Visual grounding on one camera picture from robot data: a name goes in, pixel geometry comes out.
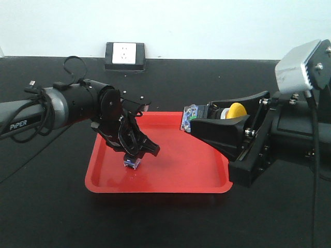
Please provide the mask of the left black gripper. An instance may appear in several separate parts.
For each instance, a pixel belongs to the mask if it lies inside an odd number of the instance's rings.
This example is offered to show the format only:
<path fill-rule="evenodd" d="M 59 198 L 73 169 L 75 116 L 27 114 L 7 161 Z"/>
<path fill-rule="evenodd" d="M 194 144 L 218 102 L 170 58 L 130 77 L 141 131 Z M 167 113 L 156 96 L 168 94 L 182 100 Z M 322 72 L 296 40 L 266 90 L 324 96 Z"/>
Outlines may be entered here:
<path fill-rule="evenodd" d="M 116 152 L 130 157 L 144 157 L 146 153 L 157 156 L 160 147 L 140 131 L 137 117 L 128 114 L 122 107 L 121 99 L 100 99 L 99 112 L 92 118 L 91 128 L 101 135 Z"/>

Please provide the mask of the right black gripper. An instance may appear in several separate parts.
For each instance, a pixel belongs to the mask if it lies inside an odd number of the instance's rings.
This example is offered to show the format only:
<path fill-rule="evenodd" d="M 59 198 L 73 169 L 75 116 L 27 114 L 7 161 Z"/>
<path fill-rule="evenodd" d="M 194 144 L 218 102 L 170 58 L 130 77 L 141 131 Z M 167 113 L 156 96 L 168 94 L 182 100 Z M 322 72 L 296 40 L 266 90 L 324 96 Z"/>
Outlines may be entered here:
<path fill-rule="evenodd" d="M 241 155 L 244 132 L 260 106 L 269 98 L 269 91 L 237 99 L 215 100 L 208 103 L 208 116 L 220 116 L 221 109 L 237 102 L 247 115 L 230 119 L 194 119 L 190 134 L 209 144 L 228 160 L 229 180 L 250 187 L 277 160 L 314 167 L 312 114 L 307 102 L 290 104 L 290 96 L 276 92 L 271 97 L 266 117 L 249 149 Z"/>

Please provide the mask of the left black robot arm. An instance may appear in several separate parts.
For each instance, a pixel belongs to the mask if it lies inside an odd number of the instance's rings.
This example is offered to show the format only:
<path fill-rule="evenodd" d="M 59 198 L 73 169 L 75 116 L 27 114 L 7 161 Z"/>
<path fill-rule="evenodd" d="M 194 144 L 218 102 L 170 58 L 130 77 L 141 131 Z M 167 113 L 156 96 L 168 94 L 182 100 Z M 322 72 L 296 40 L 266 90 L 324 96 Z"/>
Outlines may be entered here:
<path fill-rule="evenodd" d="M 31 95 L 28 99 L 1 103 L 1 139 L 22 144 L 89 119 L 91 128 L 116 152 L 140 159 L 160 150 L 137 124 L 148 103 L 125 99 L 113 86 L 80 79 L 71 85 L 29 86 L 25 92 Z"/>

